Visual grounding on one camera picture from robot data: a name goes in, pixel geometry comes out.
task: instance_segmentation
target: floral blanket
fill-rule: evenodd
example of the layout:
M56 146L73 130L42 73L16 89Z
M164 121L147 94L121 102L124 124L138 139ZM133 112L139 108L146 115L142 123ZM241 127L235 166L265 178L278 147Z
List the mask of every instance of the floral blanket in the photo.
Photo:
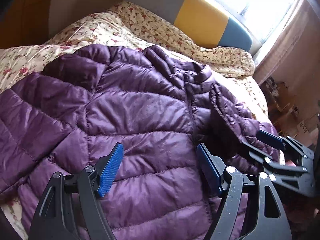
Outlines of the floral blanket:
M42 71L47 63L60 55L73 53L89 44L125 46L138 51L158 44L166 48L171 57L191 58L209 65L217 72L216 79L241 98L257 119L268 120L267 103L252 78L254 63L248 52L226 47L201 48L175 26L129 2L122 2L107 12L89 15L43 45L0 50L0 92L29 73ZM26 239L27 234L20 223L18 198L1 208L19 235Z

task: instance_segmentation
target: purple puffer jacket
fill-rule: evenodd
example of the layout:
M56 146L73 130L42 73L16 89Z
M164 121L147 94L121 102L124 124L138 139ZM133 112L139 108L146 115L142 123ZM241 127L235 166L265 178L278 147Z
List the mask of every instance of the purple puffer jacket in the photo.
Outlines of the purple puffer jacket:
M116 142L124 158L101 205L118 240L204 237L219 200L201 183L199 142L242 172L257 168L236 154L241 140L278 159L254 137L274 127L251 119L208 66L171 59L156 45L65 54L4 91L0 105L0 200L18 192L27 231L50 176L80 172ZM233 237L240 227L238 219Z

